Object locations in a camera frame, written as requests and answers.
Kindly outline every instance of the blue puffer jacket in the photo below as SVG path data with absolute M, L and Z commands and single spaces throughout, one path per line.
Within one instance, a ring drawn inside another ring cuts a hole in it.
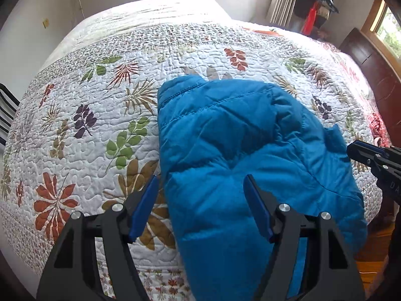
M 197 301 L 252 300 L 264 273 L 273 246 L 246 202 L 247 174 L 300 213 L 331 213 L 354 252 L 364 244 L 363 198 L 337 126 L 324 128 L 284 90 L 256 81 L 183 76 L 163 84 L 158 104 L 166 198 Z

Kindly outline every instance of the wooden window frame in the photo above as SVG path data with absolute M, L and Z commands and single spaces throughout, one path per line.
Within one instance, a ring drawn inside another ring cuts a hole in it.
M 386 11 L 386 7 L 381 10 L 383 0 L 374 0 L 372 9 L 370 10 L 366 21 L 360 30 L 378 49 L 387 62 L 391 65 L 398 77 L 401 78 L 401 64 L 394 53 L 382 42 L 376 33 L 381 25 Z

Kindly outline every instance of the window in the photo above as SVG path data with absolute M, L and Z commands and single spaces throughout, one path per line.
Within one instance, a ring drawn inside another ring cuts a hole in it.
M 396 55 L 398 59 L 401 58 L 401 27 L 389 7 L 386 7 L 386 12 L 383 13 L 384 17 L 381 24 L 377 27 L 375 32 L 380 39 L 387 45 L 387 47 Z
M 401 27 L 384 0 L 374 0 L 361 31 L 401 76 Z

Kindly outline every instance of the wooden headboard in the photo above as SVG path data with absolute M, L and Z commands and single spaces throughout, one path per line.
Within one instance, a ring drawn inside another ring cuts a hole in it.
M 401 147 L 401 82 L 371 41 L 354 28 L 340 46 L 362 70 L 374 92 L 379 113 L 393 145 Z M 379 217 L 394 216 L 394 202 L 383 196 Z

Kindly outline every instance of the wooden floor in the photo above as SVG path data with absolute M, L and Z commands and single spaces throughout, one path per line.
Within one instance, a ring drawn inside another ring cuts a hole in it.
M 381 270 L 386 258 L 394 223 L 374 224 L 368 226 L 368 239 L 362 250 L 355 256 L 355 260 L 367 289 Z

